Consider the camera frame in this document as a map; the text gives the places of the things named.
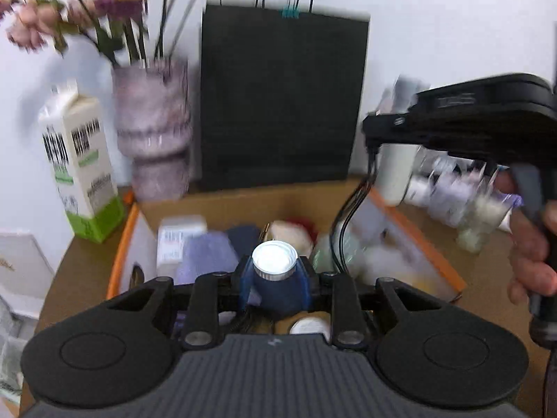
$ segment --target white wall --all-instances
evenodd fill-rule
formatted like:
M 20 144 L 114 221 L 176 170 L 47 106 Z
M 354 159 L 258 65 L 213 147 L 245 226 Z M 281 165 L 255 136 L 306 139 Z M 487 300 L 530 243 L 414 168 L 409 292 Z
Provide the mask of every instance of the white wall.
M 150 0 L 151 42 L 160 1 Z M 199 61 L 202 6 L 196 5 L 178 49 L 192 70 Z M 552 79 L 557 0 L 315 0 L 315 11 L 319 8 L 371 16 L 360 118 L 377 105 L 383 88 L 399 74 L 432 86 L 505 72 Z M 171 16 L 169 34 L 179 16 Z M 65 58 L 51 50 L 27 54 L 0 36 L 0 230 L 30 230 L 53 268 L 72 233 L 48 171 L 35 116 L 53 84 L 77 77 L 85 92 L 105 104 L 107 127 L 113 117 L 108 64 L 84 41 L 70 47 Z M 116 149 L 113 130 L 107 137 L 116 177 L 126 182 L 129 168 Z M 356 145 L 353 166 L 358 168 L 363 149 L 359 140 Z

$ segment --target vase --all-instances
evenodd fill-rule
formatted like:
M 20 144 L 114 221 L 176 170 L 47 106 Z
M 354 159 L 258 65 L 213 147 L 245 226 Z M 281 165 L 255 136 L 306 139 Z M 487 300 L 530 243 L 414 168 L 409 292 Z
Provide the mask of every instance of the vase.
M 154 60 L 113 70 L 118 149 L 131 159 L 140 201 L 178 199 L 189 184 L 187 65 Z

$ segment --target gray ribbed surface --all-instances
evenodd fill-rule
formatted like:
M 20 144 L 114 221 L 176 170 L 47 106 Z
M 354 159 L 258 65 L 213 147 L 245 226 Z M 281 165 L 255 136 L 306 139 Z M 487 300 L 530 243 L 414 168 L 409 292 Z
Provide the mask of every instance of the gray ribbed surface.
M 150 394 L 103 410 L 40 403 L 25 418 L 509 418 L 510 405 L 449 412 L 406 400 L 386 387 L 358 353 L 327 346 L 321 335 L 229 335 L 189 352 Z

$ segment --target cardboard box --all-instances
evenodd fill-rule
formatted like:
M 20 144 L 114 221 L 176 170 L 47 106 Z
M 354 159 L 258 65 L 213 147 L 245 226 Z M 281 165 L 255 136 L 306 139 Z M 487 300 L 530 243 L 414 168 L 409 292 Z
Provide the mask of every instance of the cardboard box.
M 124 208 L 112 178 L 97 99 L 75 83 L 59 87 L 39 114 L 58 193 L 73 231 L 102 242 L 122 221 Z
M 157 276 L 157 231 L 164 218 L 202 215 L 210 230 L 226 230 L 242 223 L 263 227 L 273 220 L 297 217 L 313 221 L 319 232 L 327 232 L 357 183 L 349 180 L 280 185 L 192 194 L 180 201 L 135 204 L 112 267 L 107 298 L 130 289 L 137 268 L 142 269 L 145 281 Z M 419 272 L 426 292 L 450 301 L 466 287 L 421 231 L 395 208 L 387 207 L 376 191 L 371 191 L 352 223 L 363 242 L 376 241 L 387 231 L 389 238 L 403 250 L 406 260 Z

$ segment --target human hand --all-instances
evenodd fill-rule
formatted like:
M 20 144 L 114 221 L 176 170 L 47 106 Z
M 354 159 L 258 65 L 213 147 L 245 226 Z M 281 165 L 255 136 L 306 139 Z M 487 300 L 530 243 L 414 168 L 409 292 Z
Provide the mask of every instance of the human hand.
M 495 186 L 502 193 L 516 193 L 516 185 L 509 173 L 497 176 Z M 548 202 L 543 222 L 557 233 L 557 201 Z M 509 299 L 515 305 L 526 301 L 528 291 L 551 296 L 557 293 L 557 272 L 545 264 L 549 243 L 542 232 L 520 209 L 512 211 L 510 228 L 514 246 L 509 255 L 513 278 L 507 287 Z

